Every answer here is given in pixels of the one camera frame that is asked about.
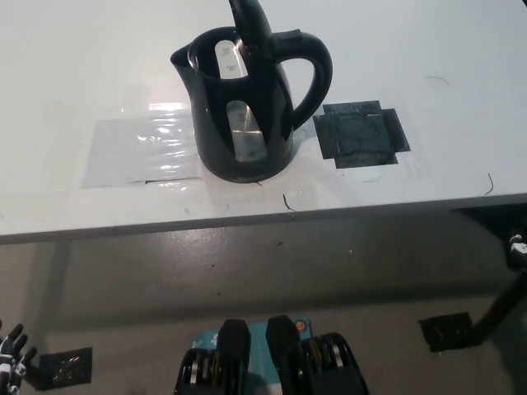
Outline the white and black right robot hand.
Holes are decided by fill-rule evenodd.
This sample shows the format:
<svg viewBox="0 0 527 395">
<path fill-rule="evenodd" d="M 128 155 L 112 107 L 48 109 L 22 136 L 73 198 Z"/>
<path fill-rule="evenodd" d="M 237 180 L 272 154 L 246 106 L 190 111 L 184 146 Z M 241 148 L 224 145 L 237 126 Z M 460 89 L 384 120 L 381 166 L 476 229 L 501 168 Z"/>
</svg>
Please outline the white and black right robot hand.
<svg viewBox="0 0 527 395">
<path fill-rule="evenodd" d="M 507 265 L 513 271 L 526 269 L 526 238 L 518 231 L 511 232 L 506 247 Z"/>
</svg>

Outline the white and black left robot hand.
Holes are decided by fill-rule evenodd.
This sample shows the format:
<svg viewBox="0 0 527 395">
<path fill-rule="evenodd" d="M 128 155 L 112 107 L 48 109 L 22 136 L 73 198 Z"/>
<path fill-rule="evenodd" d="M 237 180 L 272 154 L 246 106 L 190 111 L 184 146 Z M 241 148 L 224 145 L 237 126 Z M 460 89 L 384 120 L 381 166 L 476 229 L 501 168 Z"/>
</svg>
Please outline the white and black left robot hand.
<svg viewBox="0 0 527 395">
<path fill-rule="evenodd" d="M 5 337 L 1 338 L 1 395 L 18 395 L 28 366 L 38 352 L 36 346 L 26 352 L 22 349 L 28 342 L 23 332 L 24 326 L 18 323 Z"/>
</svg>

